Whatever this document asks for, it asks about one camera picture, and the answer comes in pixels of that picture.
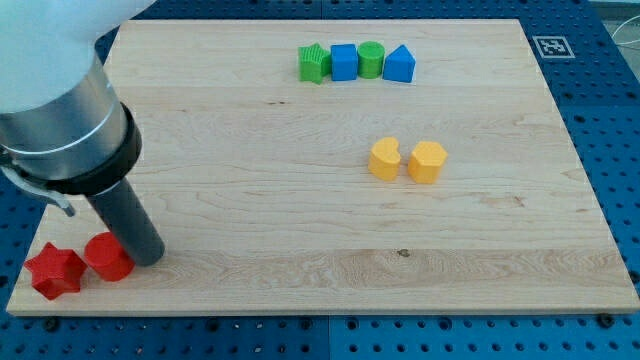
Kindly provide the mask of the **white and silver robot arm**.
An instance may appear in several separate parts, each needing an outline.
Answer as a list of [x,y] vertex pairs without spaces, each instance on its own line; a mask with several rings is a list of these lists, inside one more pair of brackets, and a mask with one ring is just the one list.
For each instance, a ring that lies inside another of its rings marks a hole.
[[2,0],[6,167],[63,194],[100,193],[136,163],[141,136],[96,41],[154,0]]

